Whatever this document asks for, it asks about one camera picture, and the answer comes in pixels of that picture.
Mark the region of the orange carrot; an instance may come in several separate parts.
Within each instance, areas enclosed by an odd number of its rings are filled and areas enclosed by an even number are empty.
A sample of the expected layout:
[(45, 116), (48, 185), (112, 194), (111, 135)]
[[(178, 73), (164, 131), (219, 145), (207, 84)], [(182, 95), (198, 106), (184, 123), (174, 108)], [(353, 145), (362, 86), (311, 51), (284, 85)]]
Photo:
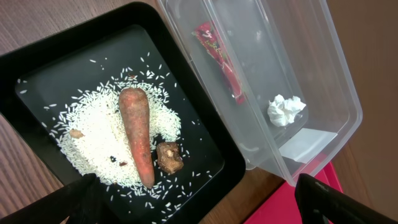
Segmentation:
[(149, 102), (145, 91), (140, 88), (122, 90), (119, 110), (141, 183), (151, 189), (155, 177), (149, 139)]

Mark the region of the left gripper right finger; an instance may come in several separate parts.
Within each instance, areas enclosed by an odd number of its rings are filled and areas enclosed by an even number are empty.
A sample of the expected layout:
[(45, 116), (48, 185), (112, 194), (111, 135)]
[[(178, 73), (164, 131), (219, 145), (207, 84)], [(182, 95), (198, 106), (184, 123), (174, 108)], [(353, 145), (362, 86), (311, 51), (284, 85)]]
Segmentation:
[(303, 224), (397, 224), (308, 174), (300, 174), (295, 200)]

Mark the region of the white tissue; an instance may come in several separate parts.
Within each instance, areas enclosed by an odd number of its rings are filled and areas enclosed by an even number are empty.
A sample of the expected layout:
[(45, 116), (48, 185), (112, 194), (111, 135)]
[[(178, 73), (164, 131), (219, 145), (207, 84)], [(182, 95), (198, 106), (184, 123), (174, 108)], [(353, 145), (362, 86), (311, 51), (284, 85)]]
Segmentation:
[(285, 99), (282, 95), (269, 101), (267, 114), (273, 125), (285, 127), (294, 123), (295, 117), (306, 107), (306, 104), (297, 96)]

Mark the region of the white rice pile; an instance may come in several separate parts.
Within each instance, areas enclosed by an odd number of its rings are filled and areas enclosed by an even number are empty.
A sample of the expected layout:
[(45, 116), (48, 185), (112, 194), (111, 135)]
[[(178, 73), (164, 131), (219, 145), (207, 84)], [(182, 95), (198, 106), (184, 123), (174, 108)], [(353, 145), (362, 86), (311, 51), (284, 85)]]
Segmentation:
[[(141, 183), (119, 110), (119, 95), (140, 88), (149, 101), (155, 183)], [(80, 175), (95, 174), (119, 220), (168, 223), (223, 167), (223, 159), (169, 66), (154, 49), (113, 56), (80, 52), (18, 79), (16, 94), (44, 128), (50, 147)], [(157, 163), (156, 147), (176, 142), (183, 167)]]

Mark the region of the red snack wrapper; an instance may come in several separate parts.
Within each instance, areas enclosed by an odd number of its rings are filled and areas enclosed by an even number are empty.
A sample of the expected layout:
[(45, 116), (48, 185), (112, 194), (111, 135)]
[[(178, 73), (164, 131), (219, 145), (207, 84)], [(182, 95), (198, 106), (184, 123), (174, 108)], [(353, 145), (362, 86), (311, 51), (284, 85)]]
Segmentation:
[(197, 26), (192, 34), (204, 46), (206, 52), (217, 62), (223, 72), (225, 82), (237, 104), (244, 102), (244, 95), (241, 83), (230, 62), (230, 57), (226, 47), (221, 40), (217, 29), (213, 27), (213, 22), (207, 21)]

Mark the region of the brown food scrap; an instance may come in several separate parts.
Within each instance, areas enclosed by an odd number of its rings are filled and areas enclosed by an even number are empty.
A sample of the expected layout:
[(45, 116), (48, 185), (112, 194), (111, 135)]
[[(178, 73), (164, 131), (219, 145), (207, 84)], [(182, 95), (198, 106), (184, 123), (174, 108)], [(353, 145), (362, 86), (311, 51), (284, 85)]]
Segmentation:
[(176, 142), (162, 142), (157, 145), (156, 151), (158, 166), (166, 173), (174, 174), (183, 167), (184, 163)]

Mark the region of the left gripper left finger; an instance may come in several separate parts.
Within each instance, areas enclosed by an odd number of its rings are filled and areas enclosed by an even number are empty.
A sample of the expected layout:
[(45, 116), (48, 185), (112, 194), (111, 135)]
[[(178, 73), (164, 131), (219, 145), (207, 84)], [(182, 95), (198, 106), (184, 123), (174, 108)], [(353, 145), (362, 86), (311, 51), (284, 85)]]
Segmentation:
[(119, 218), (103, 201), (103, 190), (95, 174), (86, 174), (46, 197), (4, 217), (1, 224), (119, 223)]

